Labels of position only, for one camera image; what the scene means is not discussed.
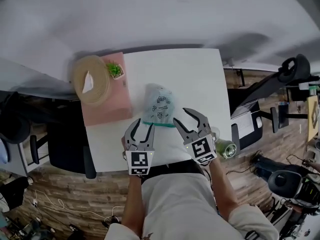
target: white wall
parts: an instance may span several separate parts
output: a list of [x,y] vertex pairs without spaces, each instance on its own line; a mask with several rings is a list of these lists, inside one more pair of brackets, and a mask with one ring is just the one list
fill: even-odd
[[71,84],[1,57],[0,90],[45,98],[77,99]]
[[74,57],[101,50],[199,44],[276,70],[320,38],[297,0],[2,0],[0,19],[0,57],[64,81]]

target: white cable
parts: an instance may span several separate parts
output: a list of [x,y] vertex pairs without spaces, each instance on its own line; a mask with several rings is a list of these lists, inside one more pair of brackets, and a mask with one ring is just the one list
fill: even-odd
[[111,217],[114,215],[114,208],[116,208],[116,207],[121,207],[121,208],[123,208],[123,207],[124,207],[124,206],[121,206],[121,205],[116,205],[116,206],[114,206],[114,207],[112,208],[112,215],[111,215],[111,216],[103,217],[103,216],[101,216],[101,215],[99,215],[99,214],[97,214],[97,213],[95,213],[95,212],[93,212],[93,211],[71,210],[71,209],[69,209],[69,208],[67,208],[67,207],[65,206],[64,201],[62,201],[61,199],[58,199],[58,203],[59,203],[59,205],[61,205],[61,207],[58,206],[58,205],[55,205],[55,204],[50,200],[50,198],[47,196],[47,194],[44,193],[44,192],[42,192],[42,191],[40,191],[40,190],[35,190],[35,200],[38,199],[38,194],[37,194],[37,192],[40,192],[40,193],[44,194],[45,197],[49,200],[49,202],[50,202],[54,207],[57,207],[57,208],[59,208],[59,209],[66,209],[67,211],[76,212],[76,213],[81,213],[81,214],[94,214],[94,215],[96,215],[96,216],[99,216],[99,217],[103,218],[103,219],[104,219],[104,222],[106,221],[106,219],[111,218]]

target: floor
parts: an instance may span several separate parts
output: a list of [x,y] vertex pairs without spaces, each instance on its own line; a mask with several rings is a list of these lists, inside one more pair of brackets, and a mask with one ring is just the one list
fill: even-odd
[[[269,75],[268,72],[245,70],[246,86],[249,86]],[[226,70],[225,77],[228,88],[237,88],[241,85],[241,78],[235,71]],[[277,106],[278,101],[285,100],[285,95],[280,91],[264,100],[260,100],[260,108],[269,111],[272,106]],[[297,113],[295,103],[290,104],[290,112]],[[244,171],[249,167],[251,154],[262,150],[266,157],[279,162],[287,163],[290,154],[302,158],[306,148],[307,121],[305,119],[292,119],[290,125],[272,132],[271,122],[262,119],[263,137],[255,144],[241,151],[238,157],[223,162],[227,171]],[[291,157],[292,163],[300,164],[299,160]],[[7,173],[0,173],[5,179]],[[126,172],[98,173],[96,179],[87,179],[85,176],[57,169],[45,164],[30,173],[35,183],[25,193],[23,205],[7,213],[11,218],[20,218],[27,223],[35,217],[41,218],[44,223],[56,230],[58,240],[67,239],[71,234],[69,224],[76,225],[85,232],[87,239],[103,240],[106,228],[102,225],[103,219],[92,213],[79,213],[63,210],[62,202],[71,210],[92,211],[103,217],[112,214],[113,206],[123,206],[128,192],[128,176]],[[262,210],[270,205],[271,192],[266,183],[253,175],[249,170],[243,173],[232,172],[228,177],[236,190],[240,203],[253,203]],[[45,192],[54,206],[43,193],[37,193],[38,209],[31,205],[36,197],[35,190]],[[123,208],[115,208],[114,214],[121,217]]]

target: white shirt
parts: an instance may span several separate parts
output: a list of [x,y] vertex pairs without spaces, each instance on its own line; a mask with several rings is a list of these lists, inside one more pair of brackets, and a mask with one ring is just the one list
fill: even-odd
[[[256,206],[242,205],[225,221],[217,213],[210,184],[202,174],[175,173],[150,178],[142,185],[142,199],[146,214],[143,240],[243,240],[252,235],[251,231],[256,231],[260,239],[279,238],[278,231]],[[139,237],[114,223],[105,240]]]

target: plastic bag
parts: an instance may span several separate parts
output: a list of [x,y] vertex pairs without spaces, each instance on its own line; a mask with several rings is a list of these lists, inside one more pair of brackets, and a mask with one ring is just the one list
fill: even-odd
[[170,90],[150,83],[146,86],[142,121],[146,125],[175,127],[175,102]]

